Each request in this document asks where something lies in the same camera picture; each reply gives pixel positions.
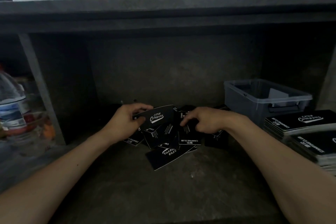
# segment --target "camping club logo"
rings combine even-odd
[[[163,119],[163,117],[164,117],[163,114],[161,114],[161,112],[158,112],[158,113],[154,114],[154,115],[149,119],[149,121],[153,124],[153,123],[157,122],[158,120]]]
[[[324,118],[320,116],[313,116],[313,115],[303,115],[300,118],[298,118],[299,121],[304,123],[311,123],[318,120],[323,120]]]

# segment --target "left hand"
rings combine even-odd
[[[97,134],[104,137],[110,144],[129,138],[146,120],[145,117],[132,119],[134,113],[151,110],[151,105],[134,103],[122,105],[111,120]]]

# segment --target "box handle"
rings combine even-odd
[[[300,111],[299,105],[292,106],[278,106],[274,107],[272,104],[268,104],[269,112],[290,112],[290,111]]]

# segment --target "right hand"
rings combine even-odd
[[[212,134],[218,132],[219,130],[227,129],[229,121],[239,115],[240,114],[235,112],[210,107],[197,107],[184,117],[180,125],[184,127],[189,120],[196,118],[199,121],[195,128],[196,131]]]

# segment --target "forearm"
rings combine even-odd
[[[303,158],[245,116],[225,121],[267,180],[280,208],[292,223],[334,223],[336,179]]]
[[[91,137],[5,191],[0,195],[0,223],[47,223],[66,194],[108,146],[104,140]]]

